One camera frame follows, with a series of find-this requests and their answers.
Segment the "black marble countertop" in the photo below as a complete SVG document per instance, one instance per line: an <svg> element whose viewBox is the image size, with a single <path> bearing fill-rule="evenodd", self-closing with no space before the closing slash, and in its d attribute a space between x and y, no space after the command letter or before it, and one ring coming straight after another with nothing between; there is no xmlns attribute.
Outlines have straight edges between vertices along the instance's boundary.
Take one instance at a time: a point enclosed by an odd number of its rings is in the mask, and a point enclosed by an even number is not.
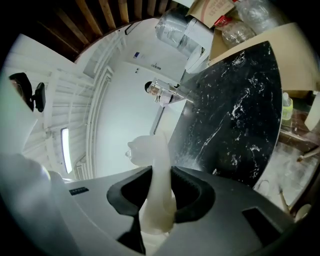
<svg viewBox="0 0 320 256"><path fill-rule="evenodd" d="M178 93L187 102L168 144L171 164L253 187L281 124L280 74L269 42L208 67Z"/></svg>

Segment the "black slot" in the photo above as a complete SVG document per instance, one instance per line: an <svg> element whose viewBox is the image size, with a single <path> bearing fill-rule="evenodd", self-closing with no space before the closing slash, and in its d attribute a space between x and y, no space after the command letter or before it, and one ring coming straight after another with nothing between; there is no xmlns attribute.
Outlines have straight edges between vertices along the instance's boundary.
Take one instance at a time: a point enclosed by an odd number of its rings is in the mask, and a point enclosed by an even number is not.
<svg viewBox="0 0 320 256"><path fill-rule="evenodd" d="M244 210L242 214L249 222L263 247L271 244L280 237L280 233L257 208Z"/></svg>
<svg viewBox="0 0 320 256"><path fill-rule="evenodd" d="M87 192L87 191L89 191L89 189L87 189L84 186L69 190L71 196L75 196L75 195L78 195L78 194L81 194L81 193L84 193L84 192Z"/></svg>

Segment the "fluorescent light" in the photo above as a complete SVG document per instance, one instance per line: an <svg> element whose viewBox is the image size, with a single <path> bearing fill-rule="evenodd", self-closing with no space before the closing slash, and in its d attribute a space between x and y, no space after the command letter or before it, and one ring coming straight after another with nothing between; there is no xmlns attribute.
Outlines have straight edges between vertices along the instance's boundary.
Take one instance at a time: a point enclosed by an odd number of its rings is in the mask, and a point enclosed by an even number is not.
<svg viewBox="0 0 320 256"><path fill-rule="evenodd" d="M61 129L61 144L62 144L64 166L66 168L66 172L69 174L72 172L72 165L71 165L70 151L69 151L69 129L68 128Z"/></svg>

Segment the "dark ceiling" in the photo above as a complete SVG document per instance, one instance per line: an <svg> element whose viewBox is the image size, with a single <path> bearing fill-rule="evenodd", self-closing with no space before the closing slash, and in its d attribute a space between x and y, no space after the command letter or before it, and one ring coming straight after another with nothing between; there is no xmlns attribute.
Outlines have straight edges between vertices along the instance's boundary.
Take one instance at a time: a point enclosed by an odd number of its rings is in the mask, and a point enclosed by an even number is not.
<svg viewBox="0 0 320 256"><path fill-rule="evenodd" d="M177 5L171 0L44 1L22 33L74 62L105 35L136 21L159 17Z"/></svg>

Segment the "cardboard box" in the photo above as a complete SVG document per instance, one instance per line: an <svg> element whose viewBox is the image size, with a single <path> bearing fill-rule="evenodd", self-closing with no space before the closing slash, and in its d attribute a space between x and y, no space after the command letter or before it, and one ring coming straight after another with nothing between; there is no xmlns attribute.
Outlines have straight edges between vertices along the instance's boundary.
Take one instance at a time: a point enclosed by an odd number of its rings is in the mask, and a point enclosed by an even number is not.
<svg viewBox="0 0 320 256"><path fill-rule="evenodd" d="M187 15L192 15L211 28L222 15L233 7L231 0L197 0L190 7Z"/></svg>
<svg viewBox="0 0 320 256"><path fill-rule="evenodd" d="M275 27L231 49L225 46L221 32L215 29L208 65L265 41L270 42L274 52L283 90L320 91L316 54L296 23Z"/></svg>

